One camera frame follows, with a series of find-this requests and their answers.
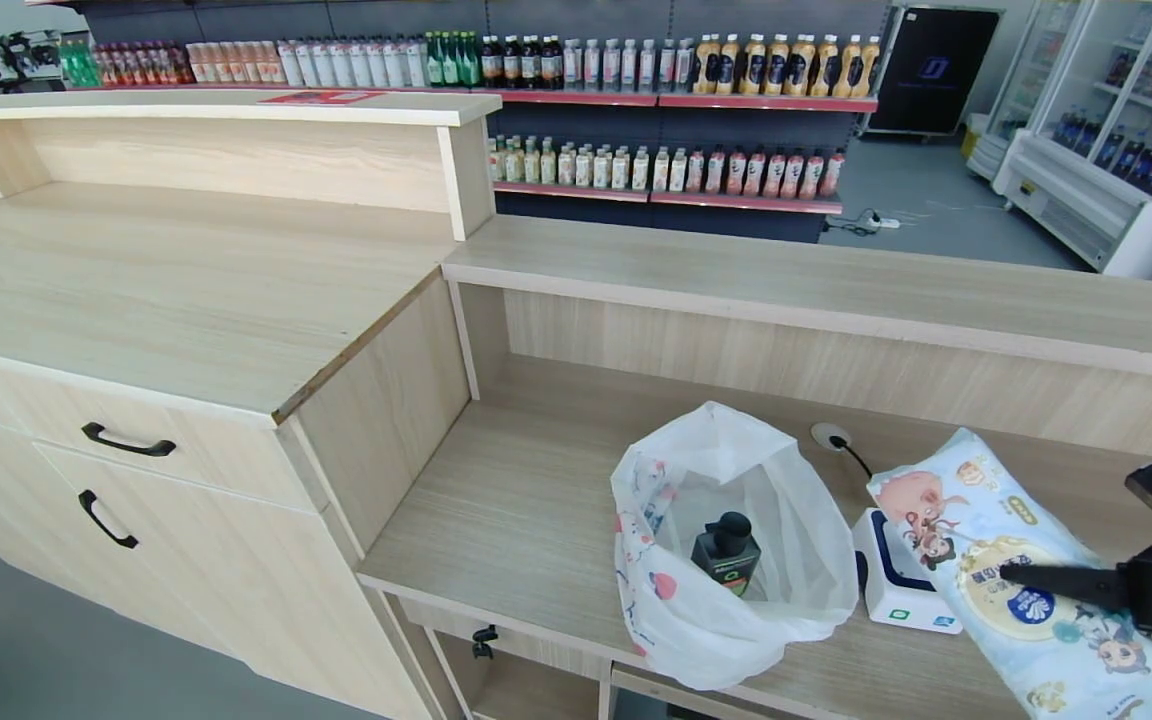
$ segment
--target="diaper package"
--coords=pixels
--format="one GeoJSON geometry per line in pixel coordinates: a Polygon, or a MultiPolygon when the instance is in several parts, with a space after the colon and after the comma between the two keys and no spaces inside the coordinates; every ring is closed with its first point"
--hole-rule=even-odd
{"type": "Polygon", "coordinates": [[[1030,717],[1152,717],[1152,641],[1127,614],[998,577],[1002,564],[1105,564],[960,429],[869,493],[1030,717]]]}

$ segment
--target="refrigerator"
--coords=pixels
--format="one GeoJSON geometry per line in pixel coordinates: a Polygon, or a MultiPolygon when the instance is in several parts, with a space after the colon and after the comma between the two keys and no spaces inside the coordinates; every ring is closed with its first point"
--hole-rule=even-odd
{"type": "Polygon", "coordinates": [[[1152,0],[1083,0],[992,182],[1097,272],[1152,279],[1152,0]]]}

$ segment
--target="black drawer handle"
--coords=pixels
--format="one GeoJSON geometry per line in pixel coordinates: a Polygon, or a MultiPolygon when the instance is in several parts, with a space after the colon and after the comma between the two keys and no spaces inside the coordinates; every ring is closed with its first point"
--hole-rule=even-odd
{"type": "Polygon", "coordinates": [[[120,546],[123,546],[128,550],[132,550],[132,547],[136,547],[138,546],[138,544],[141,544],[141,541],[136,539],[136,536],[127,536],[126,538],[120,538],[114,533],[109,532],[109,529],[105,526],[105,523],[101,523],[100,518],[97,518],[94,511],[92,511],[92,505],[94,503],[96,503],[96,493],[90,491],[90,488],[84,488],[84,491],[78,495],[78,505],[83,506],[83,510],[88,513],[88,517],[92,520],[92,523],[96,523],[97,528],[105,530],[106,536],[108,536],[112,541],[115,541],[120,544],[120,546]]]}
{"type": "Polygon", "coordinates": [[[101,438],[101,432],[105,432],[105,425],[100,423],[88,423],[86,425],[83,425],[83,434],[86,435],[90,441],[108,445],[109,447],[116,447],[119,450],[134,452],[134,454],[149,455],[151,457],[165,457],[175,450],[175,444],[169,441],[169,439],[160,439],[159,442],[156,442],[150,447],[136,447],[134,445],[123,445],[121,442],[111,441],[111,439],[101,438]]]}

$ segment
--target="red sign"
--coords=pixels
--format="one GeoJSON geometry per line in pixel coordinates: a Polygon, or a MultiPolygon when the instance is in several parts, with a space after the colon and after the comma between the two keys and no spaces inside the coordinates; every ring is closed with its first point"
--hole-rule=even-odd
{"type": "Polygon", "coordinates": [[[291,105],[348,105],[369,97],[384,94],[384,92],[367,92],[365,90],[323,90],[293,92],[293,94],[280,94],[271,97],[262,103],[289,103],[291,105]]]}

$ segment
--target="white plastic bag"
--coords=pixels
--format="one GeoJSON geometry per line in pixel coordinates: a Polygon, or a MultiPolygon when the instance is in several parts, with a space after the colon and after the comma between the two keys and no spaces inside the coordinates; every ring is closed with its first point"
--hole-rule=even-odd
{"type": "Polygon", "coordinates": [[[612,473],[626,628],[647,666],[698,691],[828,638],[858,596],[851,530],[796,439],[707,402],[630,446],[612,473]],[[736,597],[691,562],[696,536],[742,511],[761,548],[736,597]]]}

